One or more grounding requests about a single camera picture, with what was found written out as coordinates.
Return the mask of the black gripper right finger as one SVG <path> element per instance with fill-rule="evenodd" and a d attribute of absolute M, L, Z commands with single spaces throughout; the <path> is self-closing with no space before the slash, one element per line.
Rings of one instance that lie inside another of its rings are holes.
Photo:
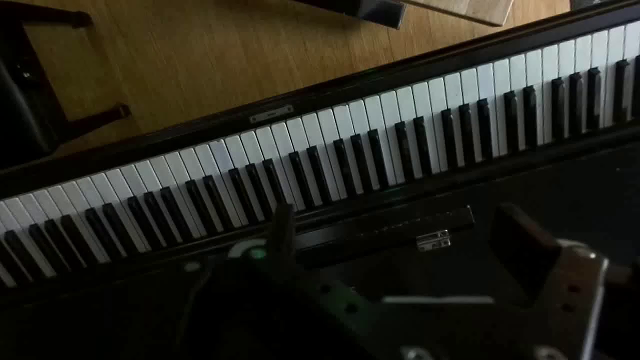
<path fill-rule="evenodd" d="M 495 209 L 487 244 L 530 298 L 542 292 L 561 253 L 560 243 L 515 205 Z"/>

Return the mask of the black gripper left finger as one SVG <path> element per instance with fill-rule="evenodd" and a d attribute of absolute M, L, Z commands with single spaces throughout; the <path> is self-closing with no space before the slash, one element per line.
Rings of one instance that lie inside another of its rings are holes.
<path fill-rule="evenodd" d="M 295 269 L 295 224 L 293 209 L 280 205 L 272 219 L 272 228 L 266 241 L 267 269 L 273 279 L 286 279 Z"/>

